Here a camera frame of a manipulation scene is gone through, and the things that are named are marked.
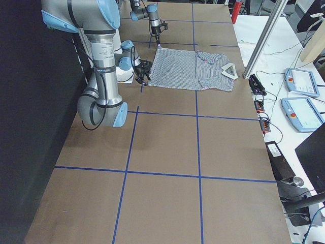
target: electronic device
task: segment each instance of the electronic device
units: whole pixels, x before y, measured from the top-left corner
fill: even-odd
[[[285,74],[285,81],[289,91],[313,98],[319,97],[317,84],[311,71],[287,68]]]
[[[325,191],[325,124],[320,126],[296,149],[297,157],[317,193]]]
[[[289,163],[285,159],[275,141],[266,142],[265,145],[272,166],[274,178],[277,181],[281,181],[286,178],[294,177],[295,173],[291,169]]]
[[[319,210],[319,203],[325,204],[325,124],[321,125],[296,149],[297,157],[307,177],[316,190],[316,195],[311,195],[306,188],[298,188],[277,182],[280,198],[286,212],[299,213],[290,217],[294,226],[310,224],[310,218]],[[321,213],[315,216],[313,225],[322,225]]]
[[[308,97],[283,98],[281,105],[299,132],[313,132],[325,122]]]
[[[249,86],[252,89],[252,92],[254,95],[263,95],[266,96],[267,93],[265,92],[264,86],[261,84],[259,79],[256,77],[256,75],[252,74],[248,78]]]

